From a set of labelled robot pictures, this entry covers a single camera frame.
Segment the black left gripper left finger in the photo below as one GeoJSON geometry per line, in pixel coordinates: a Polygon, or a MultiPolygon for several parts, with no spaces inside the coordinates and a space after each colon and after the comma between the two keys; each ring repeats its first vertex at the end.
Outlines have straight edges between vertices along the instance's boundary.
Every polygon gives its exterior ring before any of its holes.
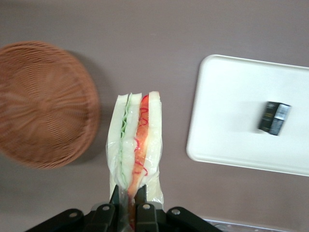
{"type": "Polygon", "coordinates": [[[85,215],[81,210],[65,210],[28,229],[29,232],[114,232],[116,231],[119,187],[115,186],[108,203],[96,204],[85,215]]]}

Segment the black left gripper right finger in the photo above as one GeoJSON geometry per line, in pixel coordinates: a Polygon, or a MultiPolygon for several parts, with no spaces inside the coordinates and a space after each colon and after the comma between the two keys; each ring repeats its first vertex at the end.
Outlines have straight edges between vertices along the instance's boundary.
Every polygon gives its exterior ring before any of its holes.
{"type": "Polygon", "coordinates": [[[219,232],[189,210],[176,206],[164,212],[147,201],[147,188],[143,186],[136,195],[136,232],[219,232]]]}

